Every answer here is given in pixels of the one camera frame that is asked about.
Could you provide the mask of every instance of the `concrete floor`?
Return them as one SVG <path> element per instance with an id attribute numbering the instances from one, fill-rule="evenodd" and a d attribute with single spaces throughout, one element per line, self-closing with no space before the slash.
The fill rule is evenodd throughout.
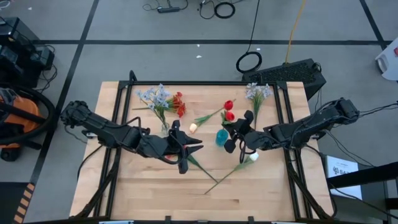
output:
<path id="1" fill-rule="evenodd" d="M 159 1 L 167 5 L 166 0 Z M 184 11 L 158 14 L 142 9 L 147 2 L 155 6 L 155 1 L 151 0 L 18 0 L 0 11 L 0 16 L 20 17 L 40 39 L 49 40 L 47 43 L 56 48 L 54 63 L 58 77 L 44 92 L 54 105 L 62 108 L 63 101 L 84 100 L 90 108 L 95 108 L 101 82 L 127 80 L 130 70 L 134 70 L 139 80 L 241 79 L 235 62 L 246 51 L 247 44 L 200 44 L 200 40 L 249 40 L 257 1 L 245 0 L 237 4 L 236 14 L 226 20 L 216 17 L 204 20 L 197 11 L 200 1 L 188 1 L 190 4 Z M 172 4 L 183 6 L 185 1 L 172 0 Z M 293 0 L 261 1 L 254 39 L 288 40 L 300 4 Z M 366 4 L 382 38 L 394 40 L 398 37 L 398 24 L 394 22 L 398 1 L 366 0 Z M 91 23 L 90 11 L 94 13 Z M 204 15 L 209 13 L 210 8 L 203 9 Z M 380 45 L 333 45 L 334 40 L 377 40 L 359 0 L 308 0 L 294 39 L 332 41 L 326 45 L 320 42 L 293 45 L 290 52 L 291 62 L 312 58 L 322 65 L 327 80 L 323 88 L 324 102 L 345 97 L 359 110 L 370 110 L 398 100 L 397 82 L 383 79 L 374 63 L 381 52 Z M 134 41 L 84 44 L 85 40 L 198 41 L 191 44 Z M 287 45 L 253 45 L 251 49 L 260 49 L 262 68 L 267 68 L 284 62 Z M 250 58 L 243 63 L 248 67 L 252 65 Z M 65 81 L 70 82 L 70 87 L 63 98 Z M 314 98 L 310 100 L 312 111 L 315 102 Z M 376 166 L 395 162 L 398 161 L 397 115 L 398 110 L 382 111 L 350 126 L 336 128 L 333 133 L 350 151 Z M 322 139 L 319 145 L 325 154 L 351 160 L 329 137 Z M 84 144 L 65 133 L 63 128 L 55 131 L 25 222 L 69 216 L 84 148 Z M 0 161 L 0 181 L 30 181 L 39 153 L 25 149 L 15 162 Z M 389 195 L 396 197 L 395 183 L 389 182 L 388 186 Z M 352 214 L 347 208 L 339 209 L 338 217 L 377 223 L 365 214 Z"/>

